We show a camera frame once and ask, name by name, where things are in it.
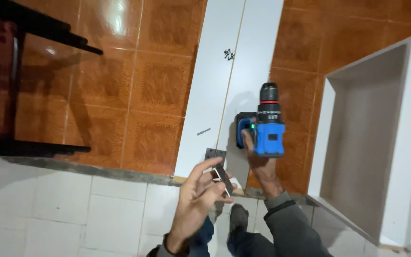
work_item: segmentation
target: hand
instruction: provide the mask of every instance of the hand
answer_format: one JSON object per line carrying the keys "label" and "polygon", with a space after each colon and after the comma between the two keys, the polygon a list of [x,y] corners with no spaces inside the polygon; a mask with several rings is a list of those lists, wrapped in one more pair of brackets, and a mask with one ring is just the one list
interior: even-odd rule
{"label": "hand", "polygon": [[213,180],[218,178],[215,171],[203,173],[204,170],[215,166],[222,160],[221,157],[217,157],[196,165],[180,187],[174,222],[166,239],[167,250],[171,253],[178,253],[184,242],[201,228],[215,201],[233,202],[232,198],[222,195],[225,191],[225,183]]}
{"label": "hand", "polygon": [[280,180],[275,172],[275,158],[260,157],[255,155],[253,149],[253,140],[250,133],[244,129],[241,131],[243,137],[243,145],[245,154],[247,155],[248,165],[254,172],[261,188],[266,195],[266,199],[270,200],[284,192]]}

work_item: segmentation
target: blue cordless drill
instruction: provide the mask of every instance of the blue cordless drill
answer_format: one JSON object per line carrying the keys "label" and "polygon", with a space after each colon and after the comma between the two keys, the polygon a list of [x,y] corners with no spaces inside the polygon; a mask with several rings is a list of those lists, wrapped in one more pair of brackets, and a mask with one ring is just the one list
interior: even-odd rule
{"label": "blue cordless drill", "polygon": [[277,84],[264,83],[259,92],[256,113],[239,113],[235,117],[236,145],[242,149],[241,131],[247,129],[253,139],[253,149],[258,156],[278,158],[284,154],[282,145],[285,123],[280,116],[279,91]]}

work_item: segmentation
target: gray shoe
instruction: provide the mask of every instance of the gray shoe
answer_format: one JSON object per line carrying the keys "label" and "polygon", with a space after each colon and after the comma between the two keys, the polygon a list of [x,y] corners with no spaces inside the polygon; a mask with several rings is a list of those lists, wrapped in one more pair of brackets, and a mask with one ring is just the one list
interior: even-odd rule
{"label": "gray shoe", "polygon": [[247,226],[248,211],[241,204],[233,205],[229,213],[229,233],[237,228],[243,228],[243,231],[247,231]]}

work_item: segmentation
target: jeans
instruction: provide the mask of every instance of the jeans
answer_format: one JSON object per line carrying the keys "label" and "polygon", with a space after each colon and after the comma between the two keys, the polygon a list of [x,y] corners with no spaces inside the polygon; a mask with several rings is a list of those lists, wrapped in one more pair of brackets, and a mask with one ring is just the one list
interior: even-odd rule
{"label": "jeans", "polygon": [[[207,243],[212,240],[214,228],[207,217],[199,231],[190,238],[189,257],[210,257]],[[228,250],[235,257],[275,256],[274,245],[260,233],[235,229],[228,239]]]}

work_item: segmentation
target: leg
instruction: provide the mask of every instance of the leg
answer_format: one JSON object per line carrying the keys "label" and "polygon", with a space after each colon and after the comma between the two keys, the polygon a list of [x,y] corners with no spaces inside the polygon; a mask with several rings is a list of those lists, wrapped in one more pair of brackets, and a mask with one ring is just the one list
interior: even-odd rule
{"label": "leg", "polygon": [[274,245],[260,233],[249,233],[239,227],[228,239],[228,250],[235,257],[276,256]]}
{"label": "leg", "polygon": [[214,228],[207,217],[199,231],[190,238],[190,254],[188,257],[210,257],[207,243],[212,240]]}
{"label": "leg", "polygon": [[248,211],[240,204],[231,208],[228,250],[235,257],[275,256],[274,245],[260,233],[247,232]]}

